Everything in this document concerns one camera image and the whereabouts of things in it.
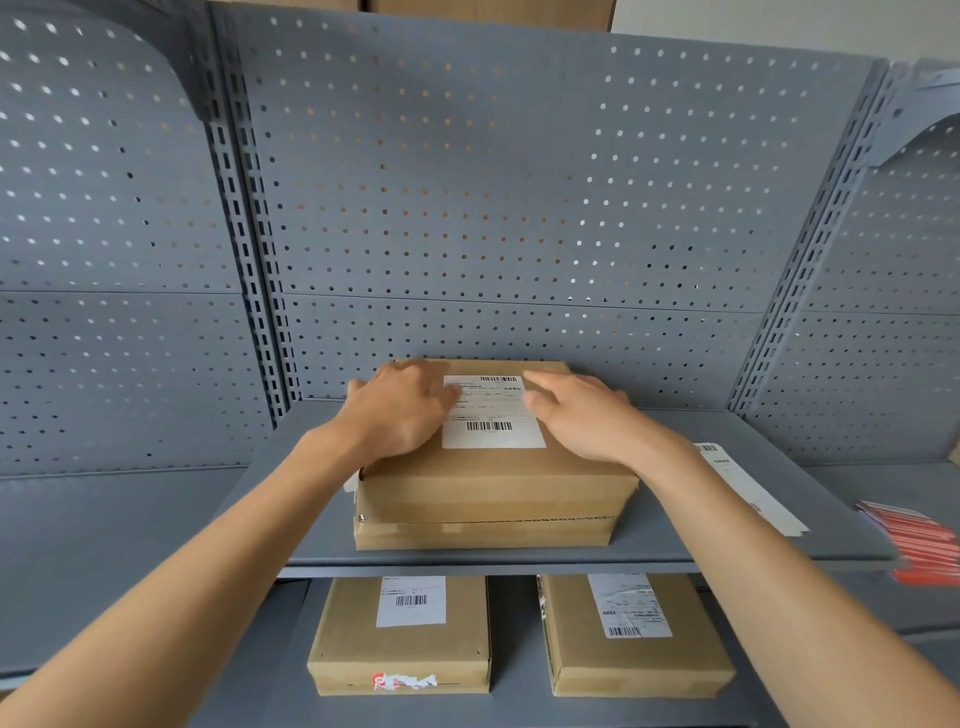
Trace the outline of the person's right hand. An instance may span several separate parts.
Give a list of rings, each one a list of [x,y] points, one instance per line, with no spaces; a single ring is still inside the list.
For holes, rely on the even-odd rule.
[[[611,390],[598,378],[546,370],[525,370],[523,376],[531,386],[528,392],[551,392],[562,402],[562,425],[546,430],[582,458],[642,473],[666,453],[689,446],[673,430],[632,407],[625,393]]]

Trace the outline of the person's left hand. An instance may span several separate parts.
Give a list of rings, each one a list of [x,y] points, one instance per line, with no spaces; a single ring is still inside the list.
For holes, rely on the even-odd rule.
[[[412,453],[441,428],[462,393],[449,371],[442,360],[390,361],[369,380],[370,402],[345,399],[333,426],[358,466]]]

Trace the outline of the cardboard box with large label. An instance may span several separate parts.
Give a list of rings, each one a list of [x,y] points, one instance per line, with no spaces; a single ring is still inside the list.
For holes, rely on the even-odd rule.
[[[361,470],[363,524],[454,525],[616,518],[639,479],[562,446],[526,408],[525,371],[570,374],[563,361],[452,360],[462,394],[415,451]]]

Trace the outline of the person's right forearm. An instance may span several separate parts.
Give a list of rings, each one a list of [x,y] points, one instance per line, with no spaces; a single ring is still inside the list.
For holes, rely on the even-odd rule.
[[[760,516],[689,441],[637,472],[793,728],[960,728],[960,689]]]

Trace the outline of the person's left forearm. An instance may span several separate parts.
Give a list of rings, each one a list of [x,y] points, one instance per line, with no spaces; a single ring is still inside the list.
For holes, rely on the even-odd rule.
[[[330,422],[306,433],[0,701],[0,728],[185,728],[282,568],[366,458],[355,428]]]

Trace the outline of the flat cardboard box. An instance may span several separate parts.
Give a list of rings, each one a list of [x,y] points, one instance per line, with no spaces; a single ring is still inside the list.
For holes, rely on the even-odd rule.
[[[353,521],[355,548],[373,551],[475,551],[606,547],[618,516],[456,523]]]

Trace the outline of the grey slotted shelf upright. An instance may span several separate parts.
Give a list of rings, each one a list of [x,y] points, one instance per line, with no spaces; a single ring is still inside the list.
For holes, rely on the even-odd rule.
[[[266,159],[258,147],[259,134],[234,11],[229,3],[208,0],[206,14],[225,140],[222,171],[226,175],[226,217],[233,225],[232,241],[247,317],[271,423],[276,429],[297,394],[296,368],[291,362],[271,204],[266,190]]]
[[[738,417],[746,418],[760,407],[762,393],[858,190],[888,98],[899,85],[893,67],[894,62],[888,59],[876,60],[870,66],[730,394],[727,409]]]

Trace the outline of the grey perforated back panel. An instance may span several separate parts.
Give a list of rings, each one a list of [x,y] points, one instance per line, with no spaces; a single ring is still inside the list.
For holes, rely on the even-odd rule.
[[[162,53],[0,0],[0,477],[248,463],[273,430],[252,336]]]
[[[879,68],[865,55],[234,6],[293,399],[560,360],[723,409]]]
[[[960,113],[864,175],[745,420],[808,465],[960,440]]]

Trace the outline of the flat white labelled parcel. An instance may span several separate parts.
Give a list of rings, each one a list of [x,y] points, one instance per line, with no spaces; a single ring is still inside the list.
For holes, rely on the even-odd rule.
[[[694,447],[726,484],[779,533],[800,538],[810,532],[810,528],[762,487],[720,444],[695,443]]]

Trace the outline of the grey metal shelf board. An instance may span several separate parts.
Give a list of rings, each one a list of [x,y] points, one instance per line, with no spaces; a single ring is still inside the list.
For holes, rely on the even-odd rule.
[[[599,465],[625,465],[640,481],[605,547],[358,551],[354,497],[342,479],[373,460],[385,464],[393,450],[413,454],[441,434],[445,411],[458,389],[436,400],[387,400],[370,381],[348,400],[304,401],[271,435],[241,481],[241,494],[215,520],[217,527],[254,528],[257,516],[277,517],[255,538],[252,556],[265,557],[266,579],[316,577],[532,576],[534,574],[702,573],[726,597],[738,585],[834,587],[817,571],[823,564],[883,567],[898,562],[882,533],[844,508],[786,455],[737,416],[725,411],[680,411],[681,426],[723,426],[692,432],[676,421],[651,417],[625,397],[582,377],[547,375],[546,392],[528,391],[523,404],[555,435],[565,455]],[[744,500],[697,448],[701,442],[732,448],[738,465],[764,487],[784,486],[781,502],[811,528],[799,542],[785,537]]]
[[[244,471],[0,477],[0,694],[206,526]]]
[[[786,728],[710,596],[736,676],[714,699],[552,694],[533,576],[489,580],[489,694],[320,697],[306,660],[330,579],[277,585],[189,728]]]
[[[848,506],[869,501],[912,509],[960,539],[960,467],[859,464],[805,470]],[[881,571],[841,572],[835,579],[909,643],[960,640],[960,588],[902,585]]]

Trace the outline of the cardboard box with crinkled label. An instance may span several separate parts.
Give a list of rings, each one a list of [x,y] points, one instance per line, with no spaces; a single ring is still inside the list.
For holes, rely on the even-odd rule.
[[[540,574],[556,698],[716,698],[737,676],[685,574]]]

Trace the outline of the cardboard box with red sticker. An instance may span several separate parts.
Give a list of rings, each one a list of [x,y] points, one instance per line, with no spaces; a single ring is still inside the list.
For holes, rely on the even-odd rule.
[[[486,695],[491,650],[486,576],[338,577],[306,670],[324,698]]]

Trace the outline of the brown wooden cabinet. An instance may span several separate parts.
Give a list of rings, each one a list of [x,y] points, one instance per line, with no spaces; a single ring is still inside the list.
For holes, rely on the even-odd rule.
[[[222,5],[370,13],[568,31],[611,30],[617,0],[209,0]]]

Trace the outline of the stack of red packets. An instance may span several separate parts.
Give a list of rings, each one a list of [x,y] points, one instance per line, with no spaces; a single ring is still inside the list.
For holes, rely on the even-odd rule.
[[[914,509],[870,500],[855,507],[898,551],[903,565],[891,571],[894,582],[960,589],[960,537],[952,528]]]

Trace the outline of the grey curved shelf bracket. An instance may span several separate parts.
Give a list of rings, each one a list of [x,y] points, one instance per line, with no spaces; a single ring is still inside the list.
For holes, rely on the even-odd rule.
[[[960,115],[960,61],[897,61],[891,64],[890,79],[865,157],[870,168],[888,163],[929,127]]]

